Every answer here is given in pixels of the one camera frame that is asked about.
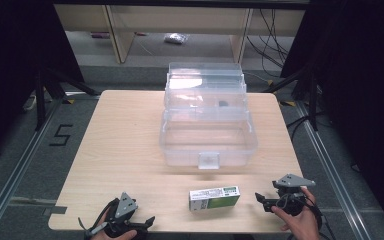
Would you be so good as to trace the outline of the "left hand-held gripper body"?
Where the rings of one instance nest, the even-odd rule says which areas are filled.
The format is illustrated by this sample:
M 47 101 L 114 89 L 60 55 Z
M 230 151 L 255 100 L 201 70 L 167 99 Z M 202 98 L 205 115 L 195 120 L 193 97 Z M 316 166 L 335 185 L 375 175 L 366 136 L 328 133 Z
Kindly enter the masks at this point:
M 125 232 L 136 230 L 136 238 L 145 238 L 147 231 L 139 231 L 135 228 L 136 223 L 130 221 L 137 208 L 136 201 L 126 192 L 123 192 L 120 198 L 116 198 L 110 204 L 105 217 L 105 221 L 108 223 L 104 228 L 105 233 L 111 238 L 116 238 Z

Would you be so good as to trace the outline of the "crumpled clear plastic bag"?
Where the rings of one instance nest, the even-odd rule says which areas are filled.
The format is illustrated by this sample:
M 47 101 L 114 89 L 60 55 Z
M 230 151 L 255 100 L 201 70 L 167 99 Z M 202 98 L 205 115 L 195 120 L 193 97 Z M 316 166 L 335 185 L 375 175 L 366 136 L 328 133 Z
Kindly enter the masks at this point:
M 188 34 L 183 33 L 166 33 L 164 35 L 164 42 L 176 45 L 184 44 L 189 38 Z

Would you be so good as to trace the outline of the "person's left hand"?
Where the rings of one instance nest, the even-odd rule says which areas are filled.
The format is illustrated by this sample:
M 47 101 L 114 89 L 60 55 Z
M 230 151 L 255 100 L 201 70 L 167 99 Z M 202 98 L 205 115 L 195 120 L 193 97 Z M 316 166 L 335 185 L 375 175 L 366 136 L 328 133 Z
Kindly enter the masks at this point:
M 122 234 L 116 238 L 111 238 L 104 231 L 100 231 L 96 235 L 92 236 L 90 238 L 90 240 L 133 240 L 133 238 L 136 235 L 137 235 L 136 230 L 130 230 L 130 231 L 125 232 L 124 234 Z

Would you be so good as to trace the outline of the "aluminium floor rail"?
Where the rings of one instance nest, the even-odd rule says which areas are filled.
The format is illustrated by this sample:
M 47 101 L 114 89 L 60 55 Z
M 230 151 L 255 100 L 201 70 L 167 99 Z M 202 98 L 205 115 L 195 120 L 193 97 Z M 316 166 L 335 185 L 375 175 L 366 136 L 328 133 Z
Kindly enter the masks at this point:
M 332 186 L 332 189 L 338 199 L 338 202 L 343 210 L 343 213 L 353 231 L 356 240 L 372 240 L 370 233 L 364 223 L 364 220 L 359 213 L 354 201 L 348 193 L 339 172 L 337 171 L 332 159 L 318 133 L 313 128 L 313 124 L 310 122 L 310 113 L 305 108 L 305 104 L 301 101 L 297 102 L 297 111 L 301 117 L 306 117 L 307 121 L 304 124 L 306 132 L 312 142 L 312 145 L 318 155 L 321 165 L 327 175 L 327 178 Z
M 45 120 L 39 127 L 34 111 L 21 114 L 0 146 L 0 220 L 61 104 L 51 100 L 45 105 Z

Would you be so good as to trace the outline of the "clear plastic storage box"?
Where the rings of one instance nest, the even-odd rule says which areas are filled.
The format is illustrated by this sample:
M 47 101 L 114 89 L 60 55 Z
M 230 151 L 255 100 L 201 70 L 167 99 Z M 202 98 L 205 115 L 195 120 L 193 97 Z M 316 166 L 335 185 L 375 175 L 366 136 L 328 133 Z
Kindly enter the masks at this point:
M 170 166 L 246 165 L 258 140 L 241 66 L 171 63 L 159 144 Z

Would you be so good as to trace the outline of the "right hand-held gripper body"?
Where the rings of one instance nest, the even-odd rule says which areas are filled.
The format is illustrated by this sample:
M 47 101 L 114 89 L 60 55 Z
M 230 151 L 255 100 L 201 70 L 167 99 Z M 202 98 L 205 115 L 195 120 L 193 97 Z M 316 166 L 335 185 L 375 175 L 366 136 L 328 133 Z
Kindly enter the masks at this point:
M 301 190 L 302 187 L 315 186 L 313 180 L 288 173 L 279 180 L 272 182 L 277 189 L 279 199 L 275 201 L 275 205 L 281 208 L 289 215 L 296 216 L 306 203 L 306 195 Z

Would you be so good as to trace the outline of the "black metal stand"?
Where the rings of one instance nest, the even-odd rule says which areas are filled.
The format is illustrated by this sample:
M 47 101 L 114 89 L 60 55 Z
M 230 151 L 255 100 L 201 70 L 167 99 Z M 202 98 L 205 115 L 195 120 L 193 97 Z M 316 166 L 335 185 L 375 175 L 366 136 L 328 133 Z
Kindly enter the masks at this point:
M 78 81 L 67 74 L 48 67 L 41 67 L 35 77 L 37 124 L 35 130 L 38 131 L 46 121 L 45 92 L 48 92 L 52 99 L 63 100 L 67 97 L 60 82 L 69 85 L 91 95 L 99 96 L 100 92 L 88 87 L 84 81 Z
M 310 122 L 314 131 L 317 131 L 317 78 L 310 66 L 304 66 L 302 69 L 284 78 L 279 83 L 263 90 L 263 93 L 274 93 L 294 81 L 296 81 L 296 85 L 293 90 L 292 97 L 295 100 L 300 100 L 304 98 L 306 93 L 309 94 L 309 113 L 304 117 L 304 119 Z

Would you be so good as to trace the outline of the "green and white medicine box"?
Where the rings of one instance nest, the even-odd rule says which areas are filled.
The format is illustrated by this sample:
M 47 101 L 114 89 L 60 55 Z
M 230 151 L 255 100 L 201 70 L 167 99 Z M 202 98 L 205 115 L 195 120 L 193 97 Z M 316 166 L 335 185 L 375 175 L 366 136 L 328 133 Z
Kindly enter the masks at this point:
M 193 190 L 189 192 L 189 210 L 231 207 L 237 203 L 240 196 L 238 186 Z

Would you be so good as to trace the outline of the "beige wooden shelf unit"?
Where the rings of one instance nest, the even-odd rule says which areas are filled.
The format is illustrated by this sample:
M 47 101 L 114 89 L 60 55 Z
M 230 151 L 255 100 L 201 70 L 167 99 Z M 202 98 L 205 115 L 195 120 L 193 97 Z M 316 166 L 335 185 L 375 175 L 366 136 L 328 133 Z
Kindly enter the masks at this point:
M 57 4 L 55 10 L 66 31 L 107 32 L 118 63 L 126 61 L 136 32 L 228 35 L 240 63 L 246 36 L 267 35 L 274 26 L 277 36 L 294 37 L 304 16 L 302 10 L 252 8 Z

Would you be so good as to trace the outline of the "black curtain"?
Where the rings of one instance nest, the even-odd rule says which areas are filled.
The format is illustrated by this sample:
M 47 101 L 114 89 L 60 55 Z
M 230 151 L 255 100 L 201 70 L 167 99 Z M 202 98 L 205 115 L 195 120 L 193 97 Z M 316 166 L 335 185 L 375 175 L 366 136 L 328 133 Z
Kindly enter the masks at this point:
M 0 142 L 35 89 L 84 78 L 52 0 L 0 0 Z
M 384 211 L 384 0 L 301 0 L 306 12 L 282 70 L 309 60 L 323 33 L 318 84 L 328 114 Z

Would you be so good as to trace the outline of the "person's right hand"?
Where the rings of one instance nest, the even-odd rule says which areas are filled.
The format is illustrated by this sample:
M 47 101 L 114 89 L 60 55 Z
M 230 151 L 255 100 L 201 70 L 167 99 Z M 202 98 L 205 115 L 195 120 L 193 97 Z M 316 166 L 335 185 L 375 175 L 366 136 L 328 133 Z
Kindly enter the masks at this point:
M 281 231 L 290 231 L 296 240 L 320 240 L 316 216 L 307 206 L 297 216 L 291 216 L 276 206 L 271 210 L 284 222 Z

